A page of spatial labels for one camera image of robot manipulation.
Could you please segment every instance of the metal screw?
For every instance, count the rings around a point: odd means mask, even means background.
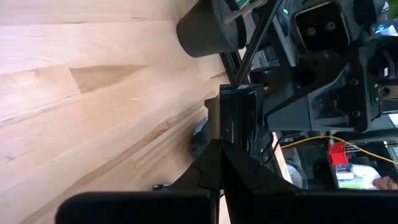
[[[358,80],[357,79],[352,79],[351,81],[349,81],[349,83],[351,84],[351,85],[357,85],[358,84]]]
[[[353,116],[354,116],[354,117],[359,117],[359,116],[361,116],[361,112],[359,112],[359,111],[353,111]]]
[[[315,30],[314,27],[310,27],[310,28],[307,29],[307,36],[312,37],[315,34],[317,34],[317,31]]]
[[[333,32],[336,29],[336,24],[334,22],[328,22],[325,26],[325,30],[328,32]]]

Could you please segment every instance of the wooden floor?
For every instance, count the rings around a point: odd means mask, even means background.
[[[219,56],[178,43],[195,2],[0,1],[1,223],[52,223],[79,192],[185,171],[203,100],[228,82]]]

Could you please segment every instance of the black rod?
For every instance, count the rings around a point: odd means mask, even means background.
[[[250,43],[247,47],[247,51],[244,54],[243,62],[241,66],[239,66],[239,70],[236,73],[237,83],[232,83],[234,85],[241,84],[246,75],[250,70],[251,62],[253,61],[254,55],[257,52],[257,49],[260,46],[261,40],[264,38],[266,31],[269,27],[269,24],[272,22],[272,18],[274,18],[278,6],[282,0],[269,0],[265,6],[260,8],[263,9],[263,16],[260,20],[260,23],[254,29],[254,33],[252,38],[250,39]]]

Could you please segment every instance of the machine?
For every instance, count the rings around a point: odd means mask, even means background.
[[[263,17],[239,68],[229,74],[231,85],[205,101],[211,141],[176,182],[164,191],[77,195],[61,205],[56,222],[218,223],[221,189],[231,223],[389,221],[379,212],[395,212],[395,192],[298,189],[264,166],[273,142],[264,136],[367,131],[389,112],[383,102],[398,97],[398,39],[372,38],[377,0],[317,1],[290,17],[297,66],[256,70],[265,77],[251,82],[251,60],[279,4],[269,0],[259,9]]]

